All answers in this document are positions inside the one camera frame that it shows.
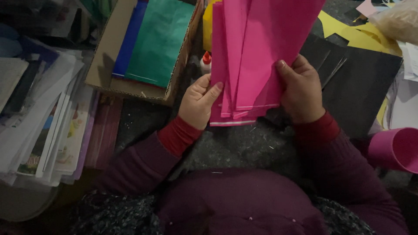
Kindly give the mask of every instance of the teal paper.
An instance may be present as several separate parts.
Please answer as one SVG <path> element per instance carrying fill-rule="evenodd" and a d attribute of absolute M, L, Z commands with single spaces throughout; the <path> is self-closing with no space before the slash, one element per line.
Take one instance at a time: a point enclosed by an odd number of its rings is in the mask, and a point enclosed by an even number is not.
<path fill-rule="evenodd" d="M 125 78 L 166 88 L 193 10 L 179 0 L 150 0 Z"/>

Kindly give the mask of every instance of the white glue bottle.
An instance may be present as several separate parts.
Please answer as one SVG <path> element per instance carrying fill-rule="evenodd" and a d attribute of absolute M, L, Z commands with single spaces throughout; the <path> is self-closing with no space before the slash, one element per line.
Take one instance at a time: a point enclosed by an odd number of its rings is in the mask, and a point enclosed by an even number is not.
<path fill-rule="evenodd" d="M 200 60 L 200 70 L 202 71 L 202 75 L 209 74 L 212 70 L 212 57 L 207 51 Z"/>

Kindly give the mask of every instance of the open cardboard box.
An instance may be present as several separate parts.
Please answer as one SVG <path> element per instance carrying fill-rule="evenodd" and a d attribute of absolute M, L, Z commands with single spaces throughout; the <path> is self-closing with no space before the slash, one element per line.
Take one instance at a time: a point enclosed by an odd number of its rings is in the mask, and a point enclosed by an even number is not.
<path fill-rule="evenodd" d="M 191 43 L 203 13 L 203 0 L 197 0 L 167 89 L 112 78 L 113 67 L 136 3 L 137 0 L 119 0 L 116 3 L 94 53 L 85 83 L 105 93 L 134 96 L 172 106 L 178 88 L 178 77 L 186 66 Z"/>

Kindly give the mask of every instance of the clear plastic bag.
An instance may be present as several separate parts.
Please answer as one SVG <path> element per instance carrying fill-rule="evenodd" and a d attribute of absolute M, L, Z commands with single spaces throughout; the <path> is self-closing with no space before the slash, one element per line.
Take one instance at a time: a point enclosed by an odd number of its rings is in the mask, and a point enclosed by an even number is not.
<path fill-rule="evenodd" d="M 374 13 L 369 22 L 389 38 L 418 45 L 418 0 L 403 0 Z"/>

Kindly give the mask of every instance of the sleeve cuff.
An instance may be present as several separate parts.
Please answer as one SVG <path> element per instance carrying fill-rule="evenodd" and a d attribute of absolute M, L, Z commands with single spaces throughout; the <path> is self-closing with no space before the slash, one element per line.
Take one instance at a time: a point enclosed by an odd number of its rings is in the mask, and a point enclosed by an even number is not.
<path fill-rule="evenodd" d="M 158 131 L 157 135 L 161 144 L 171 154 L 180 158 L 186 148 L 192 145 L 202 132 L 177 116 L 166 127 Z"/>
<path fill-rule="evenodd" d="M 328 111 L 315 122 L 294 125 L 293 128 L 298 144 L 307 147 L 320 147 L 330 143 L 341 132 L 337 122 Z"/>

